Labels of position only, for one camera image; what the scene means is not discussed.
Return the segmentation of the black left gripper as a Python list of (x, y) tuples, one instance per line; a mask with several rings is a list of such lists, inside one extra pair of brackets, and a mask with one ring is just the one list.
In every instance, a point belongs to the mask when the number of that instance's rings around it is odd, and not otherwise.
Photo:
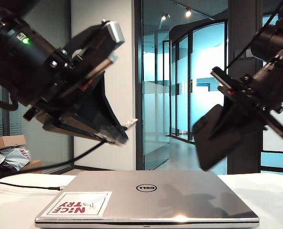
[(104, 22), (55, 49), (31, 29), (22, 31), (22, 103), (26, 120), (43, 129), (112, 145), (128, 136), (105, 95), (104, 71), (116, 60), (118, 24)]

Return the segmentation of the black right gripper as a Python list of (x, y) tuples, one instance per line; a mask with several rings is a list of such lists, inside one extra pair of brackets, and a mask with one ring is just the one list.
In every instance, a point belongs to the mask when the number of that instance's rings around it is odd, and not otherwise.
[(218, 87), (224, 104), (210, 138), (217, 138), (234, 128), (240, 134), (265, 130), (269, 126), (283, 138), (283, 125), (270, 112), (282, 112), (283, 59), (277, 55), (254, 76), (235, 80), (219, 67), (211, 75), (220, 82)]

